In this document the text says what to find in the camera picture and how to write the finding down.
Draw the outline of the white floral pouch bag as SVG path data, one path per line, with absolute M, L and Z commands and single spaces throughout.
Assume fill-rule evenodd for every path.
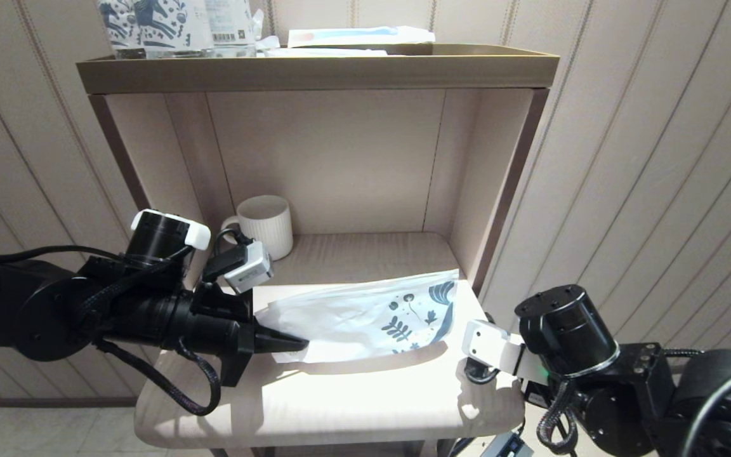
M 342 284 L 268 303 L 259 324 L 308 342 L 277 362 L 350 362 L 400 355 L 452 329 L 459 271 Z

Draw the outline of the grey power inverter box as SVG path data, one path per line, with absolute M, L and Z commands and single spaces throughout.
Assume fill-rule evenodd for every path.
M 509 432 L 496 435 L 482 448 L 479 457 L 533 457 L 534 451 L 520 434 Z

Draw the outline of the white ribbed ceramic mug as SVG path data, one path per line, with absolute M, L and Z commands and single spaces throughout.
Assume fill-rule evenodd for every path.
M 287 257 L 293 249 L 292 214 L 287 199 L 259 195 L 236 206 L 236 214 L 221 224 L 222 229 L 238 226 L 247 237 L 262 242 L 273 261 Z

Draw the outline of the beige wooden shelf cabinet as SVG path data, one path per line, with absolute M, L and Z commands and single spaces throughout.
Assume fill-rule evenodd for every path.
M 89 95 L 139 209 L 217 229 L 250 197 L 288 200 L 296 244 L 255 289 L 255 309 L 334 284 L 461 270 L 454 329 L 434 347 L 322 366 L 255 355 L 203 418 L 147 384 L 137 437 L 238 457 L 408 441 L 431 455 L 437 439 L 519 425 L 517 380 L 467 381 L 461 340 L 471 319 L 503 313 L 487 287 L 553 84 Z

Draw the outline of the crumpled clear plastic wrapper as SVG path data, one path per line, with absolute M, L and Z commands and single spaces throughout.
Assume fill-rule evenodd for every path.
M 275 35 L 264 37 L 263 35 L 263 24 L 265 14 L 261 9 L 256 10 L 252 16 L 253 24 L 253 35 L 256 39 L 255 49 L 256 52 L 264 53 L 267 50 L 273 50 L 280 48 L 280 40 Z

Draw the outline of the blue patterned package on top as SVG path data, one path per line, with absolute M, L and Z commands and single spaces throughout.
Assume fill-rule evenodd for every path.
M 213 54 L 205 0 L 136 0 L 133 6 L 148 60 Z

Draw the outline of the clear bottle with barcode label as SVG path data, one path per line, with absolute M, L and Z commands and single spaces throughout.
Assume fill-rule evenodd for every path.
M 249 0 L 205 0 L 215 58 L 254 57 L 254 21 Z

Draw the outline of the white blue toothbrush packet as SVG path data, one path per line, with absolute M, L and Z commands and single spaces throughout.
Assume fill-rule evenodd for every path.
M 410 26 L 377 28 L 293 29 L 288 32 L 287 47 L 335 47 L 349 44 L 421 44 L 434 43 L 435 33 Z

